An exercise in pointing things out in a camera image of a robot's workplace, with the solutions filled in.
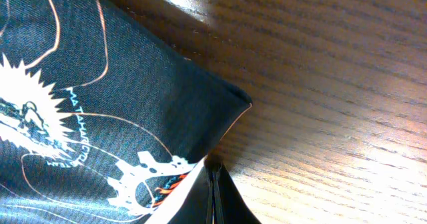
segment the wood grain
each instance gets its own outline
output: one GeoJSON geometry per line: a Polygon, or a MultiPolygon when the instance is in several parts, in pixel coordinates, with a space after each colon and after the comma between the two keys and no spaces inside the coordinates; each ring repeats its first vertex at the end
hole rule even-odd
{"type": "Polygon", "coordinates": [[[427,0],[112,0],[254,107],[220,154],[264,223],[427,223],[427,0]]]}

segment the brown wood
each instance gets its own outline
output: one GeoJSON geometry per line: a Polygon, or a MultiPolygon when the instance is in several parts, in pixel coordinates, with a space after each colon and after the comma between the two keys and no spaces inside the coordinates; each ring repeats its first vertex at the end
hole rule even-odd
{"type": "Polygon", "coordinates": [[[112,1],[254,98],[215,152],[262,222],[427,222],[427,0],[112,1]]]}

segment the white graphic print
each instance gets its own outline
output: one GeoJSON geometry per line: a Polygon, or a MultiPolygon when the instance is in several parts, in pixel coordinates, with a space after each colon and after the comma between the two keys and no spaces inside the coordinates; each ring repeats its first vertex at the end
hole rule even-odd
{"type": "MultiPolygon", "coordinates": [[[[10,143],[18,149],[28,151],[28,153],[21,157],[22,175],[28,187],[36,194],[40,195],[41,199],[31,200],[21,197],[2,183],[0,183],[0,188],[12,193],[18,199],[24,199],[30,203],[55,203],[56,205],[60,205],[62,208],[84,213],[104,221],[128,223],[137,221],[145,215],[152,214],[158,208],[158,205],[155,206],[154,194],[147,185],[148,179],[183,175],[190,172],[194,168],[195,164],[189,164],[184,158],[172,155],[169,149],[167,149],[159,138],[147,129],[139,126],[137,123],[108,114],[85,113],[83,112],[82,107],[80,107],[79,111],[69,113],[61,112],[60,108],[58,108],[64,99],[56,99],[54,92],[68,91],[70,95],[74,95],[73,88],[84,87],[95,83],[101,80],[109,70],[107,39],[105,36],[105,20],[102,13],[101,3],[99,0],[95,1],[99,12],[99,19],[103,31],[103,43],[105,46],[105,69],[96,79],[81,85],[54,90],[54,83],[46,84],[43,82],[41,69],[38,70],[38,72],[31,74],[30,69],[40,64],[46,56],[53,54],[59,46],[61,26],[52,0],[48,0],[52,14],[55,18],[56,28],[55,42],[52,48],[44,52],[44,54],[28,65],[26,65],[24,61],[21,61],[19,65],[12,65],[7,59],[7,54],[2,54],[2,62],[0,62],[0,143],[10,143]],[[74,130],[65,126],[65,120],[70,117],[77,117],[79,124],[83,123],[82,120],[84,117],[103,117],[133,125],[152,136],[167,151],[167,153],[169,153],[171,162],[158,163],[148,151],[137,150],[135,154],[138,155],[141,165],[133,166],[113,153],[109,153],[106,150],[92,145],[89,142],[89,139],[83,134],[81,134],[81,140],[71,139],[69,136],[74,132],[74,130]],[[96,168],[85,164],[87,154],[91,149],[96,149],[110,157],[113,157],[117,161],[115,165],[123,174],[120,180],[102,174],[100,170],[96,170],[96,168]],[[81,150],[85,151],[83,153],[85,154],[83,158],[81,158],[81,155],[76,157],[75,154],[81,150]],[[131,219],[111,219],[84,211],[84,209],[87,209],[86,206],[64,202],[46,196],[37,190],[27,178],[26,169],[30,167],[25,167],[23,162],[25,158],[31,156],[44,158],[44,160],[46,160],[46,165],[57,167],[58,171],[61,171],[62,167],[84,167],[95,172],[97,175],[102,176],[107,181],[108,185],[114,189],[117,195],[117,197],[109,198],[107,200],[108,203],[112,207],[125,208],[127,210],[127,214],[133,217],[131,219]],[[141,184],[147,187],[151,199],[149,207],[144,207],[137,202],[137,188],[141,184]]],[[[7,24],[10,19],[11,7],[9,0],[6,0],[5,3],[7,6],[7,21],[4,27],[0,28],[0,38],[4,32],[7,31],[7,24]]],[[[71,99],[71,101],[74,105],[76,100],[71,99]]],[[[87,133],[88,130],[84,127],[83,132],[87,133]]],[[[61,218],[71,223],[76,223],[74,220],[61,216],[59,213],[54,213],[41,208],[1,203],[0,206],[43,211],[54,217],[61,218]]]]}

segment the fabric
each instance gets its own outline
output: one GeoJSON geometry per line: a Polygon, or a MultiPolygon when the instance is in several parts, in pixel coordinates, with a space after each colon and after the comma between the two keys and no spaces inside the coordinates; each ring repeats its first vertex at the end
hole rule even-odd
{"type": "Polygon", "coordinates": [[[0,223],[144,223],[250,107],[106,0],[0,0],[0,52],[0,223]]]}

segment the curved line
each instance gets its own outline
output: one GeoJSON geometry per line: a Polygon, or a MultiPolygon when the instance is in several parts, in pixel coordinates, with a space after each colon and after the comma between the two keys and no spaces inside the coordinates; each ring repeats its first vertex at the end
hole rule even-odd
{"type": "Polygon", "coordinates": [[[36,208],[36,207],[27,207],[27,206],[22,206],[22,205],[6,205],[6,204],[0,204],[0,206],[4,206],[4,207],[17,207],[17,208],[23,208],[23,209],[32,209],[32,210],[44,211],[44,212],[46,212],[46,213],[48,213],[48,214],[54,215],[54,216],[56,216],[56,217],[59,217],[59,218],[61,218],[61,219],[64,219],[64,220],[66,220],[66,221],[69,221],[69,222],[71,222],[71,223],[79,224],[79,223],[76,223],[75,221],[72,221],[72,220],[70,220],[70,219],[67,219],[67,218],[65,218],[65,217],[63,217],[63,216],[61,216],[61,215],[54,214],[53,212],[50,212],[50,211],[47,211],[47,210],[44,210],[44,209],[41,209],[41,208],[36,208]]]}
{"type": "Polygon", "coordinates": [[[39,58],[37,58],[31,64],[26,65],[25,66],[26,69],[30,69],[30,68],[35,67],[37,64],[39,64],[39,62],[41,60],[43,60],[43,58],[45,58],[46,56],[48,56],[50,53],[56,51],[58,49],[58,46],[59,46],[59,38],[60,38],[60,35],[61,35],[61,25],[59,24],[58,14],[56,13],[56,9],[55,9],[55,6],[53,5],[52,0],[48,0],[48,1],[49,1],[49,4],[50,4],[51,8],[52,8],[53,15],[55,16],[55,24],[56,24],[55,44],[53,44],[52,48],[50,48],[49,50],[47,50],[42,56],[40,56],[39,58]]]}
{"type": "MultiPolygon", "coordinates": [[[[30,154],[30,153],[27,153],[27,154],[24,154],[22,157],[21,157],[21,169],[22,169],[22,174],[23,174],[23,176],[24,176],[24,180],[25,180],[25,182],[27,183],[27,185],[34,191],[34,192],[36,192],[37,194],[39,194],[40,196],[42,196],[42,197],[44,197],[44,198],[46,198],[46,199],[48,199],[48,200],[50,200],[50,201],[52,201],[52,202],[54,202],[54,203],[60,203],[60,204],[63,204],[63,205],[75,205],[75,204],[71,204],[71,203],[65,203],[65,202],[62,202],[62,201],[56,201],[56,200],[54,200],[54,199],[52,199],[52,198],[49,198],[49,197],[47,197],[47,196],[45,196],[45,195],[43,195],[42,193],[40,193],[38,190],[36,190],[31,184],[30,184],[30,182],[28,181],[28,178],[27,178],[27,176],[26,176],[26,174],[25,174],[25,169],[24,169],[24,164],[23,164],[23,159],[24,159],[24,157],[26,157],[26,156],[32,156],[32,155],[36,155],[36,156],[40,156],[41,157],[41,155],[38,155],[38,154],[30,154]]],[[[88,212],[86,212],[86,211],[82,211],[82,210],[78,210],[78,209],[76,209],[76,208],[72,208],[72,207],[66,207],[66,206],[62,206],[63,208],[67,208],[67,209],[70,209],[70,210],[74,210],[74,211],[78,211],[78,212],[81,212],[81,213],[84,213],[84,214],[86,214],[86,215],[91,215],[91,216],[93,216],[93,217],[97,217],[97,218],[100,218],[100,219],[103,219],[103,220],[106,220],[106,221],[113,221],[113,222],[116,222],[116,223],[129,223],[129,222],[132,222],[132,221],[137,221],[137,220],[139,220],[139,219],[141,219],[142,217],[144,217],[145,215],[140,215],[140,216],[138,216],[138,217],[136,217],[136,218],[134,218],[134,219],[130,219],[130,220],[126,220],[126,221],[119,221],[119,220],[116,220],[116,219],[110,219],[110,218],[107,218],[107,217],[102,217],[102,216],[98,216],[98,215],[95,215],[95,214],[91,214],[91,213],[88,213],[88,212]]]]}
{"type": "MultiPolygon", "coordinates": [[[[129,124],[131,124],[131,125],[133,125],[135,127],[140,128],[141,130],[145,131],[148,135],[151,135],[156,141],[158,141],[160,143],[160,145],[167,151],[167,153],[169,153],[169,155],[171,157],[173,157],[171,151],[169,151],[169,149],[166,147],[166,145],[162,141],[160,141],[159,137],[156,137],[152,132],[148,131],[147,129],[143,128],[142,126],[138,125],[137,123],[134,123],[132,121],[128,121],[128,120],[126,120],[124,118],[121,118],[121,117],[116,117],[116,116],[113,116],[113,115],[106,115],[106,114],[98,114],[98,113],[68,113],[68,114],[73,114],[73,115],[77,115],[77,116],[78,115],[86,115],[86,116],[92,116],[92,117],[109,117],[109,118],[113,118],[113,119],[117,119],[117,120],[129,123],[129,124]]],[[[117,159],[120,159],[119,157],[116,157],[115,155],[113,155],[111,153],[108,153],[108,154],[111,155],[111,156],[113,156],[113,157],[115,157],[115,158],[117,158],[117,159]]]]}
{"type": "Polygon", "coordinates": [[[3,35],[3,33],[5,32],[5,30],[6,30],[6,27],[7,27],[7,24],[9,24],[9,20],[10,20],[10,18],[11,18],[11,7],[10,7],[10,4],[9,4],[9,0],[6,0],[6,8],[7,8],[7,19],[6,19],[6,24],[5,24],[5,26],[1,29],[1,31],[0,31],[0,37],[3,35]]]}
{"type": "Polygon", "coordinates": [[[87,85],[93,84],[93,83],[101,80],[107,74],[107,72],[108,72],[109,61],[108,61],[107,34],[106,34],[106,31],[105,31],[105,19],[104,19],[104,14],[102,12],[102,6],[101,6],[101,3],[99,2],[99,0],[96,0],[96,4],[97,4],[97,7],[98,7],[99,18],[101,19],[102,34],[103,34],[103,38],[104,38],[104,49],[105,49],[105,69],[104,69],[104,72],[98,78],[96,78],[96,79],[94,79],[94,80],[92,80],[92,81],[90,81],[88,83],[84,83],[84,84],[81,84],[81,85],[75,85],[75,86],[72,86],[72,87],[61,88],[61,89],[58,89],[58,90],[55,90],[55,91],[63,91],[65,89],[74,88],[74,87],[85,87],[87,85]]]}

